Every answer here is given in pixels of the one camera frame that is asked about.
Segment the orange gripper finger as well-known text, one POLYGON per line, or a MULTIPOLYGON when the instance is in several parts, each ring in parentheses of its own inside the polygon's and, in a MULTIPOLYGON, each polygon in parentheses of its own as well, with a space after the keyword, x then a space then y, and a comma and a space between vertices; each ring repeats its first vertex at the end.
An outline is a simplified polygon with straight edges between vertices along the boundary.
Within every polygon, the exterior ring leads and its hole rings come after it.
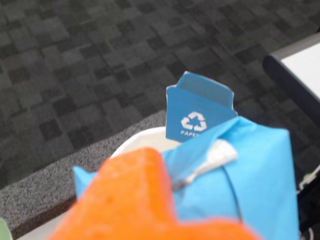
POLYGON ((108 159, 52 240, 256 240, 230 219, 179 222, 162 155, 140 148, 108 159))

